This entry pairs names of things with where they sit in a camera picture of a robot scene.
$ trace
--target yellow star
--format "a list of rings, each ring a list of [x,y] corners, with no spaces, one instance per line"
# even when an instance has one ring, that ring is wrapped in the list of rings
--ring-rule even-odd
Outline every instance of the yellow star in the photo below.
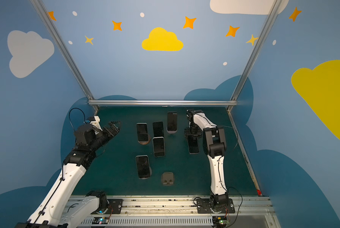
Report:
[[[255,40],[257,40],[257,39],[259,39],[258,37],[254,37],[254,35],[252,34],[251,35],[251,39],[249,40],[249,41],[247,41],[246,43],[252,43],[252,45],[254,45],[254,42],[255,42]]]
[[[54,17],[54,12],[53,11],[51,11],[51,12],[48,12],[49,13],[49,16],[50,16],[50,18],[52,19],[52,20],[56,20],[56,18]]]
[[[86,38],[86,41],[85,41],[85,43],[91,43],[92,45],[93,45],[93,43],[92,43],[92,39],[94,39],[94,38],[91,38],[91,39],[89,39],[88,37],[86,37],[85,36],[85,38]]]
[[[185,17],[185,25],[184,25],[183,29],[185,29],[185,28],[193,29],[193,23],[194,23],[195,20],[196,20],[196,18],[189,19],[189,18]]]
[[[293,19],[293,22],[295,21],[296,17],[298,16],[298,14],[300,14],[302,11],[297,10],[297,8],[295,8],[294,12],[292,13],[292,15],[289,17],[290,19]]]
[[[120,31],[122,31],[122,29],[121,29],[121,24],[122,24],[122,22],[114,22],[114,21],[112,21],[113,22],[113,25],[114,25],[114,28],[113,28],[113,31],[114,30],[120,30]]]
[[[239,28],[240,28],[240,27],[238,27],[238,28],[233,28],[232,26],[230,26],[230,27],[229,27],[229,31],[228,31],[228,33],[227,33],[226,36],[233,36],[233,37],[235,37],[236,31],[237,31],[237,29],[239,29]]]

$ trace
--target green work mat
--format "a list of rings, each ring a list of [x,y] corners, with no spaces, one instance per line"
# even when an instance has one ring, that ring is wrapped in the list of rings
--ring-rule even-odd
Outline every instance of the green work mat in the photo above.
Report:
[[[217,125],[231,126],[225,108],[204,107],[208,119]],[[167,113],[178,113],[178,130],[174,134],[166,131]],[[190,154],[184,129],[189,126],[184,107],[101,107],[98,116],[100,125],[110,121],[122,121],[117,136],[97,155],[90,168],[74,189],[73,195],[85,195],[91,190],[105,191],[107,195],[209,195],[210,167],[204,154],[202,139],[198,139],[198,154]],[[151,138],[153,122],[163,121],[165,156],[154,157],[152,139],[147,145],[137,141],[136,123],[147,123]],[[224,178],[227,187],[235,187],[242,195],[257,196],[255,185],[247,169],[244,157],[236,145],[236,135],[232,128],[225,127],[227,150],[224,158]],[[152,169],[150,178],[138,178],[135,157],[147,155]],[[163,186],[161,175],[174,173],[174,184]],[[238,195],[230,189],[229,195]]]

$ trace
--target black smartphone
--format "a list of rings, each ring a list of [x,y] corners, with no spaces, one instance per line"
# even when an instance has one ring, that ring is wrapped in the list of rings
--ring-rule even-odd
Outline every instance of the black smartphone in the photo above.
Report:
[[[137,139],[139,142],[147,142],[149,140],[149,133],[147,132],[146,123],[136,124],[137,128]]]
[[[198,139],[196,137],[188,135],[188,148],[190,154],[199,153]]]
[[[147,155],[136,156],[136,164],[139,178],[148,178],[151,176],[149,171],[149,157]]]
[[[163,122],[153,122],[154,137],[164,137],[164,124]]]
[[[168,127],[167,131],[170,134],[173,134],[178,129],[178,113],[177,112],[168,112]]]
[[[154,145],[154,156],[162,157],[165,156],[165,140],[164,137],[154,137],[152,139]]]

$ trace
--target robotic arm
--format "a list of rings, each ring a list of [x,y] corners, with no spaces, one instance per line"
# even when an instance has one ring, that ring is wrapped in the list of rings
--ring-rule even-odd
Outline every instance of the robotic arm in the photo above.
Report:
[[[203,137],[203,149],[210,165],[210,208],[214,213],[228,206],[228,192],[224,183],[223,159],[227,149],[224,129],[210,121],[201,110],[187,110],[189,128],[186,136]]]
[[[104,192],[89,192],[84,200],[61,217],[75,186],[88,170],[96,157],[96,151],[119,133],[117,122],[109,122],[100,127],[99,117],[88,118],[90,123],[78,127],[74,132],[75,147],[63,161],[62,171],[51,190],[26,223],[18,223],[16,228],[76,228],[92,212],[104,212],[108,203]]]

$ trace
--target phone screen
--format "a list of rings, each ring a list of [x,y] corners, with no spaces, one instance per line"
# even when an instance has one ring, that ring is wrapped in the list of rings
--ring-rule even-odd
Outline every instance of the phone screen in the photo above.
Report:
[[[178,113],[168,112],[168,131],[176,131],[178,125]]]
[[[198,140],[196,137],[188,135],[188,147],[189,147],[189,153],[191,154],[199,153]]]
[[[161,157],[165,156],[165,141],[163,137],[153,138],[152,140],[154,144],[154,156]]]
[[[137,139],[139,142],[147,142],[149,140],[149,134],[147,132],[147,124],[139,123],[137,127]]]
[[[163,122],[153,122],[152,127],[154,129],[154,137],[164,136],[164,124]]]
[[[150,177],[149,172],[149,157],[144,156],[137,156],[136,157],[136,164],[137,164],[137,172],[139,178],[147,178]]]

